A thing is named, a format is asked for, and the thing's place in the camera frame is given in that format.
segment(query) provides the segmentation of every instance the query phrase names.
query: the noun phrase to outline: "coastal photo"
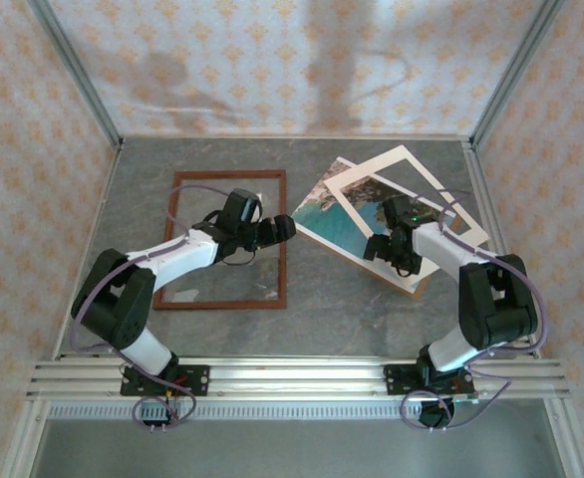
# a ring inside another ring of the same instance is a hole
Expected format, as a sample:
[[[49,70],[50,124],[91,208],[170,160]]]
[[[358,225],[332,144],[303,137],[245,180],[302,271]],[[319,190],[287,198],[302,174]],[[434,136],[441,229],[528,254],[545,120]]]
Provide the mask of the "coastal photo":
[[[344,172],[356,164],[339,157],[332,163],[321,180],[310,191],[292,214],[297,229],[336,254],[364,267],[372,274],[390,282],[401,291],[413,295],[419,289],[422,278],[406,280],[398,275],[392,266],[380,259],[373,262],[363,259],[367,236],[354,222],[343,205],[325,185],[325,181]],[[375,234],[388,234],[383,213],[383,201],[400,195],[414,196],[413,193],[379,176],[370,175],[358,179],[341,189],[346,200],[355,208],[367,226]],[[422,200],[415,203],[419,215],[438,218],[441,208],[426,204]],[[453,213],[446,215],[445,222],[451,225]]]

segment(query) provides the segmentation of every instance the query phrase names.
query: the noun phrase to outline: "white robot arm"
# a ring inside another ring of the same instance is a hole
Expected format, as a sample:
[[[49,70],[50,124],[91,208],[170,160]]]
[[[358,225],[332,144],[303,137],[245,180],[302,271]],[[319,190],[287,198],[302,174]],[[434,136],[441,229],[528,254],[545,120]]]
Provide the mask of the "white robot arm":
[[[178,359],[146,327],[152,295],[188,272],[224,260],[238,248],[255,252],[296,234],[290,216],[258,217],[253,221],[257,210],[261,211],[262,206],[255,194],[235,189],[222,210],[209,214],[187,234],[143,251],[127,254],[114,249],[104,251],[80,289],[72,317],[77,317],[91,291],[111,271],[137,260],[104,287],[80,319],[83,326],[147,373],[173,382],[178,378],[175,376]],[[123,288],[116,295],[114,288],[119,287]]]
[[[365,259],[383,259],[400,275],[417,274],[424,257],[440,266],[458,283],[458,325],[442,339],[421,350],[417,359],[418,386],[456,379],[463,366],[481,352],[535,332],[538,324],[531,292],[509,271],[492,264],[488,251],[469,252],[436,218],[419,216],[406,196],[383,203],[390,235],[368,240]],[[513,254],[499,261],[525,274],[522,260]]]

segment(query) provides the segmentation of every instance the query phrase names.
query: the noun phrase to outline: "mounting plate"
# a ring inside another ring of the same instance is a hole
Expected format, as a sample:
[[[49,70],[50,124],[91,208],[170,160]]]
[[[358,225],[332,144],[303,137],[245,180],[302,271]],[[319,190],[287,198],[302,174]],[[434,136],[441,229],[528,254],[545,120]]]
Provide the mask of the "mounting plate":
[[[414,390],[428,390],[440,395],[475,395],[471,373],[460,369],[448,379],[424,385],[415,364],[390,364],[383,367],[388,395],[405,395]]]
[[[187,379],[179,384],[190,390],[194,396],[206,396],[208,394],[208,384],[210,382],[210,367],[208,365],[180,364],[177,366],[175,376],[175,380],[187,376]],[[127,366],[124,369],[122,388],[120,389],[122,396],[164,396],[166,392],[167,387],[150,380],[134,368]]]

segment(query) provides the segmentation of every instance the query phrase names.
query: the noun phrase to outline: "glass pane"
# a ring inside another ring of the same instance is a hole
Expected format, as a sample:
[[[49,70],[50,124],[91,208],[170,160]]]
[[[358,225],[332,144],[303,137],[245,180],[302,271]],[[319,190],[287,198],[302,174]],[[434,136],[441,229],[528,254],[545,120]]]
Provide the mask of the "glass pane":
[[[458,422],[476,406],[459,404]],[[128,421],[49,421],[32,478],[564,476],[541,400],[501,401],[472,426],[398,420],[194,420],[149,434]]]

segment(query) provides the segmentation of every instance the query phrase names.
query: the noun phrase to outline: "wall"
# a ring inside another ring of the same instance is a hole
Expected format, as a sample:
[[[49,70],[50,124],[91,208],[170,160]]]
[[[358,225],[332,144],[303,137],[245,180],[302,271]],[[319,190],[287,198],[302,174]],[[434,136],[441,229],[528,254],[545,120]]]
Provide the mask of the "wall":
[[[469,135],[541,0],[52,0],[123,135]]]
[[[512,251],[549,305],[584,422],[584,0],[567,1],[480,159]]]
[[[25,1],[0,0],[0,469],[113,157]]]

